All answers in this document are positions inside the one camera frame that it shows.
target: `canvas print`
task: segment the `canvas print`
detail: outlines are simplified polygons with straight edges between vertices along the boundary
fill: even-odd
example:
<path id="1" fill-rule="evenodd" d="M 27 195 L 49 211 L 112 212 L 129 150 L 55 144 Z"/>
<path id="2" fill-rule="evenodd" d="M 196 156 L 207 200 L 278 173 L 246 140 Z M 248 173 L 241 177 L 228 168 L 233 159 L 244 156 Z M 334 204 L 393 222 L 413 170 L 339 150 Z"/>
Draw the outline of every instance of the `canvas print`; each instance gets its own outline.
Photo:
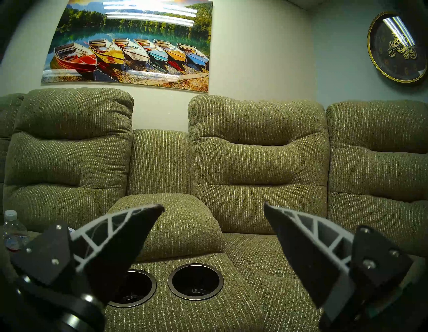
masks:
<path id="1" fill-rule="evenodd" d="M 42 83 L 111 82 L 208 92 L 207 0 L 69 0 Z"/>

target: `cup holder rim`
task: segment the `cup holder rim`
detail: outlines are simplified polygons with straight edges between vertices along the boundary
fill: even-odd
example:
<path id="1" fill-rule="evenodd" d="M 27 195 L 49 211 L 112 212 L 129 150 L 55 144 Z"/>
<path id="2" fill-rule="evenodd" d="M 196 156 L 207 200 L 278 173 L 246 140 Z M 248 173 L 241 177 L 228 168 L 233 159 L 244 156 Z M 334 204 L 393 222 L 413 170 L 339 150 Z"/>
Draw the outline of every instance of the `cup holder rim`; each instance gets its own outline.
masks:
<path id="1" fill-rule="evenodd" d="M 219 284 L 218 284 L 217 288 L 215 290 L 213 290 L 211 293 L 208 293 L 206 295 L 201 295 L 201 296 L 190 296 L 190 295 L 180 293 L 178 290 L 176 290 L 172 284 L 172 278 L 174 278 L 175 274 L 178 271 L 180 271 L 181 269 L 184 269 L 188 266 L 204 266 L 204 267 L 207 267 L 207 268 L 211 269 L 212 271 L 214 271 L 219 278 Z M 171 292 L 173 292 L 176 296 L 178 296 L 182 299 L 191 300 L 191 301 L 207 300 L 207 299 L 213 297 L 214 295 L 217 295 L 221 291 L 221 289 L 223 288 L 223 285 L 224 285 L 224 278 L 223 278 L 223 275 L 221 274 L 221 272 L 219 270 L 217 270 L 215 267 L 213 267 L 211 265 L 203 264 L 203 263 L 189 263 L 189 264 L 181 265 L 181 266 L 177 267 L 174 271 L 172 271 L 168 277 L 168 287 L 171 290 Z"/>
<path id="2" fill-rule="evenodd" d="M 156 282 L 156 279 L 154 278 L 154 276 L 152 276 L 150 273 L 143 271 L 143 270 L 137 270 L 137 269 L 131 269 L 126 271 L 126 273 L 129 272 L 136 272 L 136 273 L 141 273 L 146 275 L 147 277 L 150 278 L 150 281 L 152 282 L 152 288 L 150 289 L 149 293 L 143 297 L 141 300 L 138 300 L 136 302 L 132 302 L 132 303 L 117 303 L 117 302 L 113 302 L 110 301 L 108 302 L 108 305 L 115 307 L 115 308 L 132 308 L 132 307 L 136 307 L 138 305 L 143 304 L 144 302 L 147 302 L 152 296 L 153 294 L 156 292 L 156 289 L 158 287 L 158 284 Z"/>

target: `water bottle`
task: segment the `water bottle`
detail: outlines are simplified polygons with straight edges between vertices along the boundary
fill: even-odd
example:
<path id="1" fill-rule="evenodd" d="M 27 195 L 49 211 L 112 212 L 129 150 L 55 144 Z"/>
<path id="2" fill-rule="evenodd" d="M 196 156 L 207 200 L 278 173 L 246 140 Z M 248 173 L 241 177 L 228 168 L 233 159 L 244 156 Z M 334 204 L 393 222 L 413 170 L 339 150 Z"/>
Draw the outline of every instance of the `water bottle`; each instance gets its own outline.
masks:
<path id="1" fill-rule="evenodd" d="M 18 220 L 15 210 L 6 210 L 4 213 L 3 239 L 9 251 L 17 252 L 29 241 L 28 231 Z"/>

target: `black cup holder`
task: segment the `black cup holder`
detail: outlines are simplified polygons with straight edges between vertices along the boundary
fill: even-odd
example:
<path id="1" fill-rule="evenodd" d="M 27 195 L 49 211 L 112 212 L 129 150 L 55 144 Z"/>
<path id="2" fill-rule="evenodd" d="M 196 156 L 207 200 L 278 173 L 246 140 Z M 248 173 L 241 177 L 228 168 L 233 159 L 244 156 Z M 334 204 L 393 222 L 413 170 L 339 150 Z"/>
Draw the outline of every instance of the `black cup holder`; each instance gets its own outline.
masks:
<path id="1" fill-rule="evenodd" d="M 186 264 L 176 268 L 169 275 L 169 289 L 186 300 L 206 300 L 223 287 L 223 276 L 214 267 L 206 264 Z"/>
<path id="2" fill-rule="evenodd" d="M 143 304 L 156 292 L 156 285 L 156 280 L 150 273 L 129 270 L 109 305 L 117 308 L 131 308 Z"/>

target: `yellow boat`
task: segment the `yellow boat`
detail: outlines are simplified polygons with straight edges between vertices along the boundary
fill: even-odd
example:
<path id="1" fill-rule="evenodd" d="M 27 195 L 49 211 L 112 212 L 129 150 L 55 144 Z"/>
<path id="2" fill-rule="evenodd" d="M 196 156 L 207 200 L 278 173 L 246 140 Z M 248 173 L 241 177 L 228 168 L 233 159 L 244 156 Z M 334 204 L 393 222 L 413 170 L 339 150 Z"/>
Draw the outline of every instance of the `yellow boat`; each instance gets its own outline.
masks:
<path id="1" fill-rule="evenodd" d="M 186 62 L 186 54 L 178 47 L 164 40 L 155 40 L 155 45 L 163 49 L 167 54 L 176 61 Z"/>
<path id="2" fill-rule="evenodd" d="M 123 65 L 125 56 L 122 50 L 116 50 L 112 42 L 107 39 L 89 40 L 91 50 L 105 63 L 116 63 Z"/>

